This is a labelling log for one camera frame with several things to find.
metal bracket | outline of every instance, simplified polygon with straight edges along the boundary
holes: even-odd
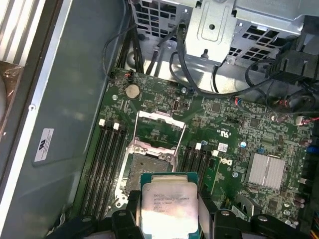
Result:
[[[180,146],[180,142],[181,142],[181,139],[183,138],[183,135],[184,135],[184,132],[185,132],[185,129],[186,129],[186,124],[184,122],[181,122],[181,121],[178,121],[178,120],[174,120],[169,114],[165,114],[163,112],[154,112],[154,113],[147,113],[147,112],[144,112],[144,111],[138,111],[137,115],[136,115],[136,120],[135,120],[135,128],[134,128],[134,134],[133,134],[133,147],[135,146],[136,144],[136,131],[137,131],[137,126],[138,126],[138,120],[139,118],[148,118],[148,119],[151,119],[151,120],[163,120],[165,121],[166,123],[168,124],[171,124],[173,126],[177,126],[179,128],[182,129],[182,132],[181,132],[181,136],[179,138],[179,141],[178,141],[178,144],[173,152],[173,156],[175,157],[177,155],[177,151],[178,151],[178,148]]]

chip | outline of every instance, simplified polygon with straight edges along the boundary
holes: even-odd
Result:
[[[213,106],[211,108],[211,110],[213,112],[216,112],[216,113],[219,113],[220,112],[220,109],[221,109],[221,104],[219,103],[213,103]]]
[[[259,119],[251,119],[250,120],[250,127],[254,127],[254,128],[257,128],[259,125]]]
[[[269,200],[268,208],[269,208],[270,210],[275,211],[275,210],[277,209],[277,206],[278,206],[278,202],[277,202],[277,201],[272,200],[272,199]]]

capacitor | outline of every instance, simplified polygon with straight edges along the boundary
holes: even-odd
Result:
[[[247,143],[242,141],[242,142],[239,143],[239,147],[246,148],[247,147]]]
[[[294,201],[294,205],[297,207],[297,208],[304,208],[305,205],[303,203],[300,203],[298,201]]]
[[[286,216],[290,216],[290,211],[289,210],[284,210],[284,215],[286,215]]]
[[[300,202],[300,203],[305,203],[306,202],[304,198],[302,198],[302,197],[300,197],[298,195],[295,195],[295,201]]]
[[[285,223],[289,226],[291,225],[291,222],[289,220],[286,220]]]
[[[303,138],[301,141],[298,142],[298,145],[308,147],[311,143],[312,139]]]

integrated circuit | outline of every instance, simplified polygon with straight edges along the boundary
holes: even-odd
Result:
[[[251,119],[250,120],[250,124],[249,124],[250,127],[257,128],[258,125],[259,125],[259,119]]]
[[[221,110],[221,104],[220,103],[213,103],[211,110],[213,112],[219,113]]]
[[[142,173],[161,173],[171,172],[172,165],[164,160],[144,156],[141,154],[133,154],[131,170],[126,183],[126,192],[132,190],[140,190],[140,177]]]

black dimm slot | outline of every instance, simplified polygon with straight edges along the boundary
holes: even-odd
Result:
[[[115,171],[115,167],[112,167],[112,163],[113,162],[117,162],[119,161],[118,157],[114,158],[114,155],[118,155],[118,152],[121,151],[121,148],[123,146],[124,143],[124,139],[125,139],[125,133],[121,130],[120,133],[118,134],[118,138],[117,138],[117,142],[114,144],[113,148],[110,149],[109,153],[106,155],[105,158],[105,167],[103,169],[103,174],[101,177],[101,186],[99,187],[99,191],[97,193],[97,200],[96,200],[96,204],[94,207],[94,212],[93,215],[97,216],[98,212],[99,212],[99,208],[101,205],[101,201],[103,200],[104,196],[104,188],[105,185],[109,184],[109,180],[108,180],[108,172],[110,170]]]
[[[101,149],[99,151],[98,157],[96,159],[96,169],[94,171],[94,178],[92,181],[92,186],[90,188],[90,193],[88,195],[88,203],[86,206],[86,210],[85,210],[85,214],[89,214],[90,209],[92,208],[92,203],[94,202],[94,195],[95,195],[95,187],[97,184],[97,179],[99,177],[99,170],[101,167],[101,164],[103,164],[103,160],[104,160],[104,154],[106,153],[106,148],[108,147],[108,145],[110,144],[110,140],[112,138],[113,135],[113,129],[110,129],[109,132],[107,133],[107,135],[105,136],[105,140],[103,141],[103,144],[101,146]]]
[[[97,143],[97,146],[96,146],[96,149],[95,149],[95,154],[94,154],[94,157],[93,157],[93,160],[92,160],[92,164],[91,164],[91,167],[90,167],[90,171],[89,171],[89,178],[88,178],[88,181],[86,183],[85,190],[84,190],[84,197],[83,197],[83,202],[82,202],[82,206],[81,206],[82,214],[86,214],[86,202],[88,201],[88,196],[89,196],[89,194],[91,192],[90,185],[92,185],[93,181],[94,181],[97,158],[98,158],[99,153],[101,152],[101,150],[103,148],[102,146],[103,146],[103,143],[104,143],[105,139],[107,138],[107,135],[109,135],[111,133],[110,130],[111,129],[109,127],[107,127],[105,130],[102,130],[100,132],[99,140],[98,140],[98,143]]]
[[[122,147],[123,147],[123,144],[125,142],[125,135],[126,135],[126,132],[125,131],[121,131],[120,132],[120,140],[119,140],[119,144],[118,144],[118,147],[117,149],[115,150],[115,154],[112,155],[112,162],[114,162],[114,164],[112,165],[112,167],[110,167],[111,169],[111,174],[110,174],[110,177],[108,179],[105,179],[104,180],[104,186],[106,186],[106,190],[104,193],[102,193],[102,197],[101,199],[104,200],[103,202],[103,205],[100,209],[100,220],[102,220],[103,216],[104,216],[104,212],[106,210],[106,206],[107,206],[107,202],[109,200],[109,197],[110,197],[110,192],[111,192],[111,188],[112,188],[112,184],[113,184],[113,181],[114,181],[114,177],[115,177],[115,174],[116,174],[116,170],[119,166],[119,163],[120,163],[120,156],[121,156],[121,152],[122,152]]]
[[[206,168],[208,168],[209,163],[210,163],[210,159],[211,156],[210,154],[206,154],[203,162],[201,163],[201,165],[199,166],[199,170],[198,170],[198,188],[201,190],[202,188],[202,184],[204,181],[204,176],[205,176],[205,172],[206,172]]]
[[[187,145],[185,153],[184,153],[184,156],[183,156],[183,160],[182,160],[180,166],[178,166],[179,167],[179,169],[178,169],[179,172],[184,172],[185,171],[185,166],[186,166],[186,162],[187,162],[188,157],[189,157],[190,149],[191,148],[188,147],[188,145]]]
[[[202,154],[202,151],[196,150],[196,157],[194,158],[193,165],[191,167],[190,172],[197,172],[199,170],[199,165],[201,161],[203,160],[204,155]]]
[[[190,156],[188,158],[188,161],[186,163],[185,172],[190,172],[191,168],[193,166],[194,160],[197,156],[197,152],[192,148],[192,151],[190,152]]]
[[[91,199],[91,205],[89,207],[89,212],[90,215],[93,215],[93,212],[95,210],[96,207],[96,202],[97,202],[97,192],[99,191],[99,188],[101,186],[101,182],[102,182],[102,173],[103,173],[103,169],[106,167],[106,163],[107,163],[107,155],[109,155],[110,153],[113,152],[113,148],[114,145],[116,144],[117,140],[119,137],[119,133],[117,130],[114,130],[112,132],[112,135],[110,137],[110,140],[108,141],[108,143],[105,145],[104,147],[104,151],[100,160],[100,164],[98,166],[98,171],[97,171],[97,177],[96,180],[94,182],[94,187],[92,190],[92,196],[90,197]]]

